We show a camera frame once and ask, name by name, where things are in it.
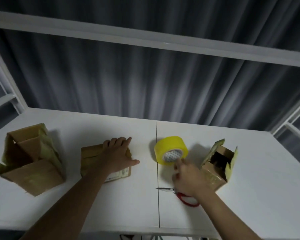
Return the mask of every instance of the scissors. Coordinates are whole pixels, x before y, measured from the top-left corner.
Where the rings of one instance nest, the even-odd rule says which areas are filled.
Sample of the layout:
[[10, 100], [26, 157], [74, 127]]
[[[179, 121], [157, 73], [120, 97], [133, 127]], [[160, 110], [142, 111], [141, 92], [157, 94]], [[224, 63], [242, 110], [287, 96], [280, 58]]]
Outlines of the scissors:
[[199, 203], [196, 203], [196, 204], [190, 204], [188, 202], [185, 202], [182, 197], [190, 197], [192, 198], [192, 196], [188, 196], [188, 195], [185, 195], [184, 193], [180, 193], [180, 192], [177, 192], [174, 188], [156, 188], [158, 190], [163, 190], [163, 191], [167, 191], [167, 192], [170, 192], [172, 191], [178, 198], [179, 200], [181, 200], [181, 202], [187, 206], [190, 206], [190, 207], [198, 207], [200, 204]]

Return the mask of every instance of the cardboard box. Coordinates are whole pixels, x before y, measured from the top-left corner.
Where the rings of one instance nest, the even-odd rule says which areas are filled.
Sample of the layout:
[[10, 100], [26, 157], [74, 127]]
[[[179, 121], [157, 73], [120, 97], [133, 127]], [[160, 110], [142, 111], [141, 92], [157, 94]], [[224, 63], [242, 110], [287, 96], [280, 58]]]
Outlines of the cardboard box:
[[37, 196], [65, 179], [52, 139], [43, 123], [7, 133], [0, 177]]
[[[87, 147], [82, 147], [81, 148], [81, 176], [83, 177], [90, 169], [91, 165], [94, 164], [98, 158], [98, 156], [102, 152], [102, 144], [99, 145], [92, 145], [92, 146], [87, 146]], [[129, 148], [126, 151], [126, 156], [130, 159], [131, 158], [131, 153]], [[125, 178], [129, 177], [131, 175], [131, 167], [128, 167], [124, 170], [121, 170], [119, 172], [114, 172], [111, 173], [105, 182], [113, 181], [113, 180], [118, 180], [120, 178]]]
[[224, 142], [225, 139], [217, 141], [201, 164], [201, 171], [215, 191], [230, 180], [238, 154], [238, 147], [232, 152], [222, 146]]

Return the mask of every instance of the white metal frame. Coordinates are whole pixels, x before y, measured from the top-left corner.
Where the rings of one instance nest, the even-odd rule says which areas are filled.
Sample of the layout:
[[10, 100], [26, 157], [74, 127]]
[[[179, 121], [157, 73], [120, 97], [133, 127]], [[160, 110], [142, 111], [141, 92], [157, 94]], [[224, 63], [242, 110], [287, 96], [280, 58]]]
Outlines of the white metal frame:
[[[296, 51], [57, 18], [0, 11], [0, 28], [300, 67], [300, 52]], [[0, 84], [9, 95], [0, 98], [0, 105], [11, 101], [18, 113], [22, 113], [27, 108], [26, 102], [1, 56]], [[272, 129], [271, 133], [278, 137], [282, 128], [287, 128], [300, 138], [300, 130], [293, 125], [298, 117], [300, 117], [300, 101]]]

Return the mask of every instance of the white table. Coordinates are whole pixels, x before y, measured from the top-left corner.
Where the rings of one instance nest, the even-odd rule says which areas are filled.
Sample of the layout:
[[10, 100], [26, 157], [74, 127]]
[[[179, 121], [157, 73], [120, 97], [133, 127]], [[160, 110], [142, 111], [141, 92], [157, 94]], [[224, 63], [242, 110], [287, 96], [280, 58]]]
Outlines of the white table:
[[67, 181], [33, 197], [0, 178], [0, 229], [28, 229], [80, 179], [81, 147], [132, 136], [132, 156], [141, 163], [129, 178], [102, 186], [82, 231], [218, 236], [202, 208], [155, 189], [172, 186], [173, 170], [157, 167], [151, 150], [157, 139], [178, 135], [195, 161], [219, 139], [229, 149], [238, 146], [231, 180], [219, 196], [260, 237], [300, 239], [300, 164], [268, 132], [30, 108], [0, 130], [0, 159], [7, 132], [40, 122], [60, 151]]

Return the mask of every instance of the tape roll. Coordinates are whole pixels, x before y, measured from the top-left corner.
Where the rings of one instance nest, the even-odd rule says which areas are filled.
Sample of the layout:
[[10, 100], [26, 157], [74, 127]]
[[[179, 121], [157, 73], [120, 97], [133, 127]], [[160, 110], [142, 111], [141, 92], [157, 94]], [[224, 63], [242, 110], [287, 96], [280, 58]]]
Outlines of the tape roll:
[[157, 162], [162, 165], [172, 165], [178, 158], [188, 155], [188, 149], [178, 136], [166, 137], [154, 146]]

